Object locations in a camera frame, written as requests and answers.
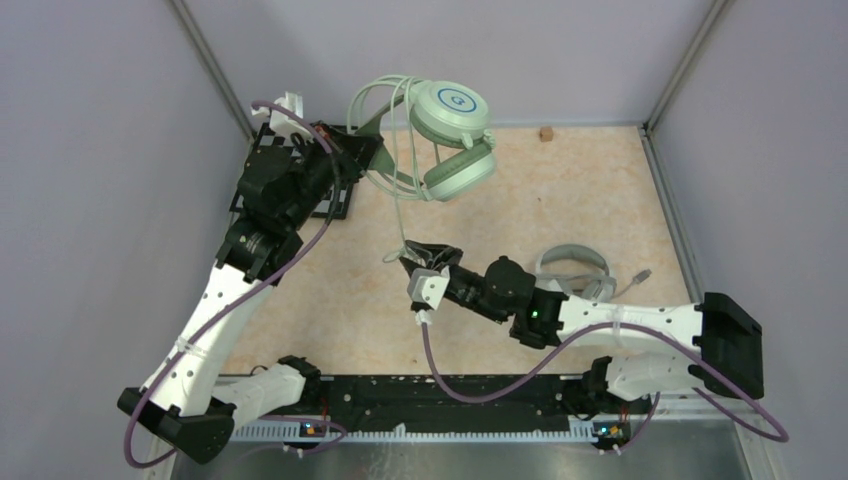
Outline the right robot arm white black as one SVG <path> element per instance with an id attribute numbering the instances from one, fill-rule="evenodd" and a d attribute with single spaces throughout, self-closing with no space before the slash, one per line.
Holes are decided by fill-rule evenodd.
<path id="1" fill-rule="evenodd" d="M 566 293 L 501 256 L 484 274 L 461 266 L 461 249 L 404 243 L 400 262 L 418 323 L 428 324 L 443 301 L 496 323 L 535 348 L 607 346 L 626 355 L 602 361 L 586 385 L 589 404 L 612 412 L 647 393 L 705 388 L 728 397 L 764 395 L 762 327 L 729 295 L 707 292 L 699 303 L 645 307 Z"/>

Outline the mint green headphones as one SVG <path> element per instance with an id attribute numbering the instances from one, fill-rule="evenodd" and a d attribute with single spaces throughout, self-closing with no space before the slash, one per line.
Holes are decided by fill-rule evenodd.
<path id="1" fill-rule="evenodd" d="M 397 140 L 381 146 L 365 167 L 378 188 L 404 200 L 450 201 L 491 177 L 497 168 L 495 138 L 487 102 L 471 88 L 451 81 L 400 74 L 381 76 L 363 86 L 350 101 L 345 127 L 355 136 L 380 135 L 385 115 L 404 111 L 409 135 L 419 135 L 435 149 L 436 165 L 424 175 L 411 154 L 413 172 L 399 170 L 392 157 Z"/>

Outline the white gaming headphones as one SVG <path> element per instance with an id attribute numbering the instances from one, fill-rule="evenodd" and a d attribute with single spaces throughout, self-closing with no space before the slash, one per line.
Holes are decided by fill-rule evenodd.
<path id="1" fill-rule="evenodd" d="M 544 251 L 535 261 L 535 286 L 551 292 L 606 302 L 618 281 L 612 264 L 598 251 L 581 244 L 561 244 Z"/>

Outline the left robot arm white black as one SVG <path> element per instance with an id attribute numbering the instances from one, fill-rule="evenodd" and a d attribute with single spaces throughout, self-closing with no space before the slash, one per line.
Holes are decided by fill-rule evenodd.
<path id="1" fill-rule="evenodd" d="M 300 228 L 323 200 L 337 203 L 383 145 L 374 129 L 350 133 L 318 122 L 315 130 L 307 140 L 260 129 L 237 183 L 240 212 L 198 305 L 157 371 L 118 399 L 133 425 L 199 464 L 250 422 L 281 407 L 303 414 L 319 404 L 320 372 L 296 356 L 230 385 L 217 382 L 249 319 L 311 249 Z"/>

